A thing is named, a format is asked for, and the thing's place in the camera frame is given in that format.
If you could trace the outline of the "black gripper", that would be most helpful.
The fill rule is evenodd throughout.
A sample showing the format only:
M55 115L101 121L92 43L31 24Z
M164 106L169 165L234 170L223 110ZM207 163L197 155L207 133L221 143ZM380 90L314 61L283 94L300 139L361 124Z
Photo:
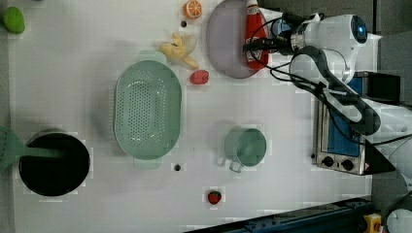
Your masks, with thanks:
M292 32L287 37L275 37L277 51L282 55L293 54L293 49L291 45L291 35L296 31L297 27L303 23L306 18L294 15L292 13L283 13L280 17L283 19L292 29ZM243 51L257 51L257 50L267 50L269 52L275 52L276 48L272 46L263 45L274 45L275 40L268 38L254 38L248 42L249 45L243 46Z

